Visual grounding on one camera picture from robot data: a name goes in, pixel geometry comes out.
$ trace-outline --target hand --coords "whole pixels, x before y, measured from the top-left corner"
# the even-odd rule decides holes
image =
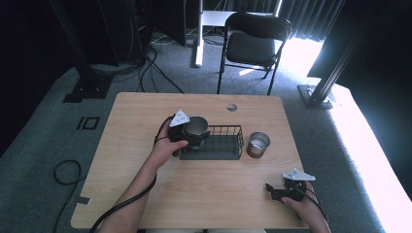
[[[156,138],[154,148],[147,159],[147,162],[153,164],[156,168],[163,166],[170,155],[172,155],[173,151],[183,148],[188,144],[187,141],[179,141],[176,143],[170,142],[167,137],[170,120],[171,119],[167,120],[161,128]]]
[[[316,199],[315,193],[313,192],[313,186],[309,182],[305,183],[307,189],[309,189],[306,191],[306,195],[310,196],[315,201],[318,201]],[[309,225],[313,233],[330,232],[321,210],[319,210],[319,208],[306,196],[301,202],[296,202],[289,197],[283,197],[282,201],[299,214],[303,221],[305,221]]]

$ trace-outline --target chair backrest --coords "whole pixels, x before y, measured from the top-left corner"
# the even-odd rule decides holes
[[[254,37],[287,41],[292,33],[291,23],[281,17],[234,13],[225,22],[227,27]]]

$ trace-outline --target person's right hand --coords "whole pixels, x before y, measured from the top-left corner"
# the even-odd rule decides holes
[[[313,186],[309,182],[305,183],[306,187],[309,190],[314,191]],[[316,199],[315,193],[309,190],[306,191],[306,194],[315,201],[318,201]],[[283,197],[282,201],[299,214],[303,221],[305,221],[309,225],[313,233],[330,232],[330,229],[327,225],[324,216],[322,215],[321,210],[319,210],[319,208],[314,203],[312,203],[306,196],[303,198],[301,202],[296,202],[289,197]]]

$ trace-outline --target chair seat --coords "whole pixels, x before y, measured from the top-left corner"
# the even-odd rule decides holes
[[[231,62],[271,66],[275,63],[275,53],[274,40],[234,32],[227,43],[226,58]]]

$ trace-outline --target white triangular marker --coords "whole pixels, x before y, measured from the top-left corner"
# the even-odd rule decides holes
[[[302,171],[299,171],[296,168],[294,168],[293,171],[289,173],[285,173],[284,178],[287,178],[293,181],[309,181],[309,182],[312,182],[316,179],[314,176],[311,176]]]
[[[172,121],[170,121],[169,126],[173,127],[176,125],[188,123],[189,121],[190,119],[188,118],[188,116],[186,116],[186,114],[182,110],[179,110],[178,113],[176,113],[175,117],[173,117]]]

